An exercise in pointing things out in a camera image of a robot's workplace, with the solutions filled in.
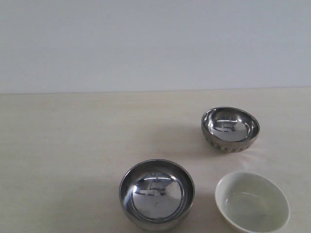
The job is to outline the ribbed stainless steel bowl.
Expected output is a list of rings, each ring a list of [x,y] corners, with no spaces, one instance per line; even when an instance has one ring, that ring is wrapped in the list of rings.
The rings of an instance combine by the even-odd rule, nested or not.
[[[207,142],[225,153],[242,152],[257,139],[260,126],[250,113],[234,107],[215,107],[201,118],[201,130]]]

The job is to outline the smooth stainless steel bowl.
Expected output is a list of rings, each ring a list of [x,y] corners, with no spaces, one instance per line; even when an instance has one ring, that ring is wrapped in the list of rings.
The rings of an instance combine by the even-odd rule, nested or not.
[[[179,164],[165,159],[142,161],[121,180],[119,200],[128,219],[150,232],[178,226],[189,214],[195,199],[190,174]]]

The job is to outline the white ceramic bowl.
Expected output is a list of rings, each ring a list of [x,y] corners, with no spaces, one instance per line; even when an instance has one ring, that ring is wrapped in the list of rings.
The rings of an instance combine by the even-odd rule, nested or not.
[[[275,233],[290,219],[284,193],[271,180],[246,171],[224,175],[214,191],[224,220],[239,233]]]

